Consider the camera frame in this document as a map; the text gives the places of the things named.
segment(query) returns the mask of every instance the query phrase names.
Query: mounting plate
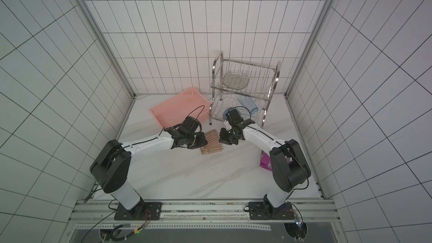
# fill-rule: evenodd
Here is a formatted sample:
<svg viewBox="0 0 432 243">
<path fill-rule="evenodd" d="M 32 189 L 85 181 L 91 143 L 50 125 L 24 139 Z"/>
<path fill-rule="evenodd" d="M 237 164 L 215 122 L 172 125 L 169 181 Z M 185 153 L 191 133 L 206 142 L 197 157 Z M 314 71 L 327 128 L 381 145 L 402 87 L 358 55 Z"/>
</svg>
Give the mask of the mounting plate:
<svg viewBox="0 0 432 243">
<path fill-rule="evenodd" d="M 294 214 L 290 212 L 293 206 L 290 203 L 285 203 L 280 208 L 277 208 L 277 213 L 270 215 L 266 214 L 264 202 L 249 202 L 249 218 L 251 220 L 293 220 Z"/>
<path fill-rule="evenodd" d="M 145 221 L 146 220 L 146 214 L 145 214 L 145 210 L 148 209 L 151 213 L 150 215 L 150 220 L 154 221 L 154 220 L 158 220 L 160 218 L 161 215 L 161 208 L 162 208 L 162 203 L 161 202 L 142 202 L 141 203 L 143 205 L 143 210 L 142 212 L 144 212 L 143 214 L 141 214 L 141 216 L 139 216 L 138 218 L 132 216 L 131 212 L 129 210 L 127 210 L 126 208 L 124 208 L 122 206 L 122 204 L 118 204 L 117 207 L 117 212 L 115 213 L 114 219 L 116 221 L 120 220 L 120 221 Z"/>
</svg>

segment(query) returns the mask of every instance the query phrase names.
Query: pink package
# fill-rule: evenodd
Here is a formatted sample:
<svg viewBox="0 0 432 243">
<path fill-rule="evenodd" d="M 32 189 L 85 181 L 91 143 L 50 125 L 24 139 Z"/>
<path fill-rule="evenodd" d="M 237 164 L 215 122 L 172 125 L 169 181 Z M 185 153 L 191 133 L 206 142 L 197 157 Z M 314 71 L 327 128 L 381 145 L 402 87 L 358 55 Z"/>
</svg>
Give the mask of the pink package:
<svg viewBox="0 0 432 243">
<path fill-rule="evenodd" d="M 270 156 L 264 151 L 261 151 L 260 166 L 271 171 Z"/>
</svg>

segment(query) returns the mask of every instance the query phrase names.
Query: tiled wall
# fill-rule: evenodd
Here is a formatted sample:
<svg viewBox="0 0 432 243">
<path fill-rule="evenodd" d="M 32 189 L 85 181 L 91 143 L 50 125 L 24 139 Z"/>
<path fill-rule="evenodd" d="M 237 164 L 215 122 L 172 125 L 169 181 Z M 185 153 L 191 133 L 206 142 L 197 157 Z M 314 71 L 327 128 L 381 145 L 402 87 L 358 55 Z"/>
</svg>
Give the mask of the tiled wall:
<svg viewBox="0 0 432 243">
<path fill-rule="evenodd" d="M 282 69 L 285 92 L 324 0 L 86 0 L 138 93 L 210 92 L 224 57 Z"/>
<path fill-rule="evenodd" d="M 430 242 L 432 0 L 335 0 L 289 101 L 350 243 Z"/>
<path fill-rule="evenodd" d="M 0 0 L 0 242 L 58 242 L 131 97 L 74 0 Z"/>
</svg>

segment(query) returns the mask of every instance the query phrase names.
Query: black mounting bracket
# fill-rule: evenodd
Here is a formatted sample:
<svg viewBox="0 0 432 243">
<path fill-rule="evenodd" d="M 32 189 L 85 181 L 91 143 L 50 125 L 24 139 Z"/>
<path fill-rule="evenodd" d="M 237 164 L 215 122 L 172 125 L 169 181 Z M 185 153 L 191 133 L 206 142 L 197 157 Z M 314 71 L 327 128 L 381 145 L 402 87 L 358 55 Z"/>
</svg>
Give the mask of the black mounting bracket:
<svg viewBox="0 0 432 243">
<path fill-rule="evenodd" d="M 161 202 L 139 202 L 133 209 L 127 210 L 122 206 L 121 203 L 118 204 L 117 212 L 115 213 L 114 219 L 116 221 L 145 221 L 147 220 L 154 221 L 158 220 L 161 215 L 161 208 L 162 203 Z"/>
<path fill-rule="evenodd" d="M 249 208 L 249 218 L 251 220 L 293 220 L 294 214 L 291 203 L 285 203 L 284 205 L 275 208 L 273 213 L 269 213 L 269 210 L 265 206 L 265 202 L 249 202 L 247 204 Z"/>
</svg>

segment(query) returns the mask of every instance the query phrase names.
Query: white marble surface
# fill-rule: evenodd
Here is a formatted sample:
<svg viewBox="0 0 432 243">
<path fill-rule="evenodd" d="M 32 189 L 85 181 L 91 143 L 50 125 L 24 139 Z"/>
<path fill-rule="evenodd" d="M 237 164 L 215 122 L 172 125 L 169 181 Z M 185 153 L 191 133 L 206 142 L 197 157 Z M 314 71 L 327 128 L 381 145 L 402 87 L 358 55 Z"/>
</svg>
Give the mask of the white marble surface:
<svg viewBox="0 0 432 243">
<path fill-rule="evenodd" d="M 172 95 L 140 96 L 119 139 L 129 142 L 160 132 L 150 108 Z M 224 127 L 221 121 L 202 122 L 203 132 Z M 274 95 L 264 129 L 278 138 L 299 140 L 283 95 Z M 273 184 L 272 172 L 259 166 L 261 150 L 247 141 L 223 144 L 223 151 L 202 155 L 200 149 L 175 148 L 160 151 L 132 164 L 128 180 L 143 199 L 262 198 Z M 315 179 L 292 198 L 320 197 Z M 109 199 L 108 195 L 95 197 Z"/>
</svg>

